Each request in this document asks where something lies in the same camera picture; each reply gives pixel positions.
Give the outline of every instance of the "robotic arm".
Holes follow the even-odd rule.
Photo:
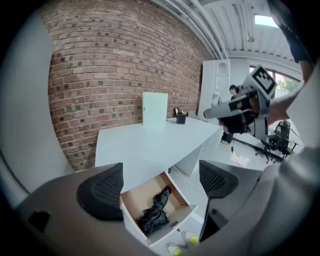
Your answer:
[[[217,118],[230,133],[250,133],[257,139],[268,135],[267,116],[277,83],[262,67],[257,66],[240,86],[234,99],[203,112],[207,119]],[[258,110],[252,108],[258,101]]]

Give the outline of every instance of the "white ceiling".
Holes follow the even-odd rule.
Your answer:
[[[255,14],[270,16],[265,0],[202,0],[200,3],[219,25],[229,51],[258,52],[293,61],[289,44],[279,28],[255,24]],[[198,9],[193,9],[201,16]],[[252,36],[254,42],[248,42],[248,36]]]
[[[212,53],[210,46],[208,46],[208,40],[205,40],[203,35],[199,34],[195,27],[189,22],[189,19],[177,11],[172,4],[169,4],[168,0],[153,1],[158,4],[160,3],[188,25]],[[191,3],[191,0],[169,1],[185,11],[190,18],[193,18],[190,9],[183,8],[181,2],[187,4],[203,23],[205,23],[207,28],[209,28],[216,43],[218,42],[216,35],[220,35],[222,44],[227,50],[228,57],[261,59],[288,66],[296,71],[300,70],[299,66],[293,61],[289,44],[281,30],[277,27],[255,24],[255,14],[270,16],[269,6],[266,0],[198,0],[209,15],[209,20],[204,18],[200,10]],[[210,29],[210,22],[214,23],[216,27],[215,33]],[[254,41],[250,42],[248,38],[253,38]],[[222,51],[221,43],[218,45],[220,51]],[[212,57],[217,59],[217,55],[218,54],[212,54]]]

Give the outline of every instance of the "white floor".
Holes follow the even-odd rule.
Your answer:
[[[259,140],[255,138],[241,138],[239,140],[250,139],[247,141],[255,146],[262,147]],[[231,145],[225,145],[220,143],[213,154],[213,161],[229,164],[237,167],[248,168],[263,171],[268,165],[273,165],[273,161],[270,160],[267,164],[267,158],[264,155],[255,155],[256,151],[239,142],[232,142]],[[182,194],[188,199],[191,205],[198,205],[198,208],[192,217],[190,217],[179,228],[180,231],[175,231],[170,239],[165,239],[161,243],[151,248],[152,251],[160,256],[168,256],[169,253],[166,249],[166,245],[169,243],[177,244],[182,249],[187,249],[187,244],[182,238],[183,231],[189,231],[195,233],[198,237],[202,230],[203,221],[207,209],[208,198],[204,189],[199,181],[199,165],[197,164],[192,175],[188,176],[183,172],[179,172],[174,167],[171,168],[170,177],[174,180],[176,185],[181,190]]]
[[[175,230],[174,233],[170,235],[170,239],[165,239],[150,249],[160,256],[170,255],[166,248],[166,245],[169,243],[178,245],[183,251],[192,250],[192,248],[189,248],[187,242],[185,242],[183,239],[182,233],[183,231],[189,231],[193,232],[197,237],[199,237],[201,229],[202,224],[199,223],[195,218],[190,217],[179,227],[178,230]]]

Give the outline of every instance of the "white desk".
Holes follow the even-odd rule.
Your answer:
[[[187,117],[185,124],[177,124],[175,118],[170,118],[163,128],[147,128],[136,123],[99,131],[95,166],[123,163],[123,221],[126,229],[146,246],[154,246],[171,236],[196,211],[198,206],[181,193],[167,171],[176,165],[190,176],[203,156],[203,149],[213,153],[216,146],[212,138],[220,129]],[[137,220],[144,209],[152,206],[153,196],[165,186],[172,191],[165,208],[170,223],[146,236]]]
[[[202,144],[218,129],[216,125],[188,117],[185,124],[177,124],[175,118],[170,118],[163,129],[146,128],[142,123],[103,129],[98,134],[95,166],[123,163],[124,193],[180,161],[178,166],[187,161],[185,166],[193,170]]]

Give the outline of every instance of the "white cabinet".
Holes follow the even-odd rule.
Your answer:
[[[208,60],[203,62],[201,96],[198,110],[198,118],[209,121],[204,117],[204,111],[218,103],[230,100],[230,60]]]

